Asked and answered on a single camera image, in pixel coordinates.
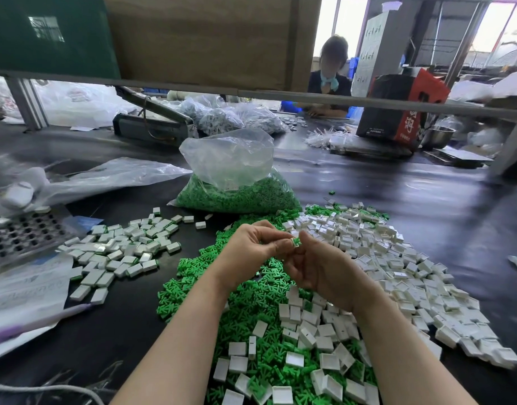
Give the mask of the grey heat sealer machine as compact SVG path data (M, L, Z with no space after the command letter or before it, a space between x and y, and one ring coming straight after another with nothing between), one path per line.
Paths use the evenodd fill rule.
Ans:
M176 148L180 147L187 138L200 137L189 116L126 86L115 86L115 91L124 101L139 108L136 115L120 113L114 117L113 131L117 137L131 141L160 143Z

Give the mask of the green board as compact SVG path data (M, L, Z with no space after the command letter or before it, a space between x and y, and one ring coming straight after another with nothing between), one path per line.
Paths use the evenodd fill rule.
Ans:
M0 0L0 72L121 79L104 0Z

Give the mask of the brown cardboard board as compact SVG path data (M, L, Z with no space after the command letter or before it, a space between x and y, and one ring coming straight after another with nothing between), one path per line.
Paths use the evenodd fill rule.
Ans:
M124 80L306 92L322 0L104 0Z

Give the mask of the metal bowl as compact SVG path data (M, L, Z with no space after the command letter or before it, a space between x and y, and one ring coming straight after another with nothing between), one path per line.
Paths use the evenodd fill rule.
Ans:
M445 148L455 131L453 128L438 125L426 129L420 144L421 149L434 150Z

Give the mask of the person's right hand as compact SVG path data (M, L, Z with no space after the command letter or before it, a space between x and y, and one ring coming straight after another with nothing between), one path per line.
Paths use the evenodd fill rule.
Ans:
M300 247L284 258L283 267L300 288L316 292L333 305L353 314L373 303L381 290L348 254L327 244L322 258L306 258Z

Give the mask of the pile of green plastic parts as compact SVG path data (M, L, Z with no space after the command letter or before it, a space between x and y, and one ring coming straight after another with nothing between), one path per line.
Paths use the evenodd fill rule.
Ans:
M220 254L229 238L242 224L252 224L260 220L270 221L281 229L283 223L300 217L298 210L282 210L273 215L241 215L228 229L218 231L215 243L201 248L195 258L181 258L176 277L163 285L158 293L159 304L156 313L169 323L192 286L206 270L207 266ZM325 370L324 374L335 388L340 386L342 398L333 399L328 394L317 394L312 376L319 375L320 352L317 348L305 348L303 343L290 339L279 317L279 304L287 303L287 293L295 284L282 268L277 258L268 259L256 273L255 278L238 286L228 297L228 306L221 315L219 331L213 354L209 381L201 405L222 405L236 395L235 405L274 405L272 387L291 389L293 405L356 405L355 400L344 394L347 377L356 377L377 388L374 370L356 360L345 375L336 370ZM248 354L247 370L244 373L227 370L227 376L214 378L219 360L221 365L229 365L234 356L229 353L231 343L249 342L259 321L267 326L263 336L256 336L256 354L251 359Z

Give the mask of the white cabinet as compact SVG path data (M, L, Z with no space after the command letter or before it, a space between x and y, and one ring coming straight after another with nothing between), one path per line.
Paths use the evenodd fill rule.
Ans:
M397 10L368 20L352 80L352 96L366 97L376 77L398 74L419 6L416 0L405 0Z

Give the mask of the pile of assembled white caps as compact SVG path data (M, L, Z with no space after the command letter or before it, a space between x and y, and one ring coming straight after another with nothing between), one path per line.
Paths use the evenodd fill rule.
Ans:
M202 219L192 215L166 218L160 207L154 207L147 217L130 220L127 225L96 224L86 236L66 240L55 251L72 258L68 299L103 304L115 280L157 271L158 256L181 251L181 242L171 239L180 225L194 224L197 230L204 230L212 217L209 213Z

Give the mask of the clear bag of green parts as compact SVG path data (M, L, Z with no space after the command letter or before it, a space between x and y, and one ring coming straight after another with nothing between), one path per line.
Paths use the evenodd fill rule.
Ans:
M255 128L187 138L180 152L192 175L168 204L235 214L302 211L293 189L273 165L274 149L273 138Z

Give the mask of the person's left hand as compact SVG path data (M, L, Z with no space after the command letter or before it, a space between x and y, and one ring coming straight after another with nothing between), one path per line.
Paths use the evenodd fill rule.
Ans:
M293 236L275 228L267 220L242 224L215 258L210 269L222 283L223 288L227 292L232 292L241 283L254 277L270 258L284 258L290 255L265 255L263 252L264 244L282 238L293 238Z

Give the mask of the person's left forearm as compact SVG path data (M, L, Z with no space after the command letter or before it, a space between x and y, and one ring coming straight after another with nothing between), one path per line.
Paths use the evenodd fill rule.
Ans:
M224 306L247 279L211 265L109 405L202 405Z

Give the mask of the perforated metal tray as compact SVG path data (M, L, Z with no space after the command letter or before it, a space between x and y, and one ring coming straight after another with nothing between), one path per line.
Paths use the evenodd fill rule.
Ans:
M19 264L85 231L64 206L0 218L0 270Z

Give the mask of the empty clear plastic bag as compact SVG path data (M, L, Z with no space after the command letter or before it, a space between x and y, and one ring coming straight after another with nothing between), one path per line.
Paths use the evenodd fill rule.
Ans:
M125 187L147 186L190 175L170 163L119 157L72 176L49 177L42 167L16 174L0 187L0 217L14 217L37 208L69 204Z

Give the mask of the pile of empty white caps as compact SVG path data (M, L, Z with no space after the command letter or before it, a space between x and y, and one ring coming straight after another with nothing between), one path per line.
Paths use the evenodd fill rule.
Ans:
M295 236L299 231L308 231L314 238L328 241L355 258L356 265L379 284L421 338L431 339L428 346L438 359L442 358L443 347L448 346L451 350L459 347L468 357L501 369L516 369L517 354L501 344L500 335L492 330L490 320L480 309L479 300L453 284L446 266L433 263L423 253L414 251L410 243L403 242L401 234L387 224L387 214L360 206L363 204L353 204L349 209L340 204L325 207L308 204L304 211L278 210L265 218L271 217L274 224ZM254 217L258 216L243 215L224 231L217 231L216 247L221 250L236 226L245 223L246 219L252 222ZM285 290L288 299L281 304L281 322L292 321L288 316L291 307L299 307L299 318L304 320L304 326L309 326L309 332L314 331L317 343L321 335L334 341L334 348L341 340L343 344L348 340L355 343L355 352L365 358L358 360L361 363L352 368L340 360L341 371L353 370L355 376L360 375L362 380L369 379L373 384L372 365L352 313L337 308L316 293L310 302L311 297L302 297L300 294L304 292L298 291L296 286L290 286L289 290L288 283L277 288ZM324 330L336 331L336 325L341 323L347 331L346 340L339 333L331 337L329 333L321 334ZM487 405L517 405L517 394L512 395L500 402L496 396L496 403L485 401Z

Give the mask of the large white plastic bag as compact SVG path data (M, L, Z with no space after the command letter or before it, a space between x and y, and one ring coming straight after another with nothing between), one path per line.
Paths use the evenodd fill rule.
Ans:
M48 123L52 126L101 129L111 127L119 114L139 108L117 95L113 86L34 80Z

